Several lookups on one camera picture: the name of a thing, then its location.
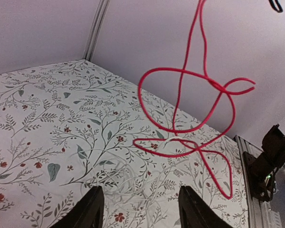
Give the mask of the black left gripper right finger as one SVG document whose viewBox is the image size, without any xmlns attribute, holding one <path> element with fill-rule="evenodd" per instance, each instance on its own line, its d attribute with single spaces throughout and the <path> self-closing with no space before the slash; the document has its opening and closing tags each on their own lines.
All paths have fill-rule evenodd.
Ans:
<svg viewBox="0 0 285 228">
<path fill-rule="evenodd" d="M 232 228 L 190 186 L 181 186 L 178 196 L 181 228 Z"/>
</svg>

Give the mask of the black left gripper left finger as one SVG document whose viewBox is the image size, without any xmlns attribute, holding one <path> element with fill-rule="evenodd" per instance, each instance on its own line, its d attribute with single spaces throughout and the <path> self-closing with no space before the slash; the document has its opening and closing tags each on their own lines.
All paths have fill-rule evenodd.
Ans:
<svg viewBox="0 0 285 228">
<path fill-rule="evenodd" d="M 104 193 L 101 186 L 92 187 L 76 205 L 51 228 L 102 228 Z"/>
</svg>

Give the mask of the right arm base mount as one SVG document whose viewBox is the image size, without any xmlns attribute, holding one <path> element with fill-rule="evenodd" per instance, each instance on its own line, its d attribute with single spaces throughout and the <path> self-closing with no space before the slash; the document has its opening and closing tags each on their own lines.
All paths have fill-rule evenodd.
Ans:
<svg viewBox="0 0 285 228">
<path fill-rule="evenodd" d="M 276 166 L 267 152 L 262 152 L 257 158 L 244 151 L 244 164 L 247 173 L 248 186 L 252 198 L 261 202 L 273 199 L 273 174 Z"/>
</svg>

